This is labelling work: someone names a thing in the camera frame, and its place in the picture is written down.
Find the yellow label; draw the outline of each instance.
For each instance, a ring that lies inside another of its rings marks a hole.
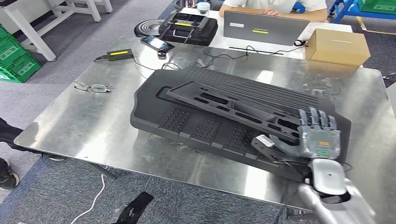
[[[320,145],[320,146],[330,146],[330,143],[324,142],[324,141],[320,141],[320,142],[319,142],[319,145]]]
[[[127,51],[120,51],[120,52],[114,52],[114,53],[110,53],[110,55],[122,55],[122,54],[126,54],[128,53]]]
[[[175,25],[186,26],[186,27],[190,27],[191,26],[191,24],[180,23],[180,22],[175,22]]]
[[[261,30],[252,30],[253,33],[260,33],[260,34],[268,34],[267,31],[261,31]]]

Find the blue shelf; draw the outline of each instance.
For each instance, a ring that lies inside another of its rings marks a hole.
[[[344,8],[342,10],[339,9],[339,4],[344,4]],[[345,15],[396,20],[396,14],[372,13],[372,12],[361,11],[357,4],[357,0],[336,0],[332,8],[330,9],[329,13],[330,14],[336,13],[336,18],[334,19],[333,23],[339,23],[339,21]]]

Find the laptop lid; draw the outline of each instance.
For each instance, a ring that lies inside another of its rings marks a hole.
[[[308,20],[225,11],[224,36],[291,46],[308,23]]]

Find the robot finger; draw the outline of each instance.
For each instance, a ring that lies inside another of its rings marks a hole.
[[[329,124],[330,124],[330,129],[332,130],[337,129],[337,122],[335,121],[335,118],[331,115],[329,115]]]
[[[300,112],[301,125],[307,126],[308,125],[307,113],[303,109],[298,109],[298,111]]]
[[[318,111],[313,108],[313,107],[309,107],[310,111],[311,111],[311,123],[313,126],[318,126],[319,125],[319,119],[318,119]]]
[[[320,115],[320,124],[322,127],[328,127],[329,126],[329,119],[327,118],[327,115],[324,111],[318,110],[319,115]]]

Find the black carrying case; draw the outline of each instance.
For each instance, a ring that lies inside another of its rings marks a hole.
[[[162,35],[166,31],[167,27],[165,25],[167,24],[167,21],[168,19],[166,19],[165,22],[159,27],[158,31],[160,35]],[[209,46],[214,36],[216,35],[218,27],[219,26],[217,25],[217,20],[213,18],[209,18],[209,21],[205,26],[203,32],[201,34],[197,34],[196,32],[192,33],[191,38],[187,41],[187,43],[194,45],[201,45],[201,46]],[[177,26],[174,26],[166,32],[166,34],[162,37],[162,40],[184,43],[185,38],[176,37],[176,36],[187,37],[189,33],[190,33],[189,31],[178,30]]]

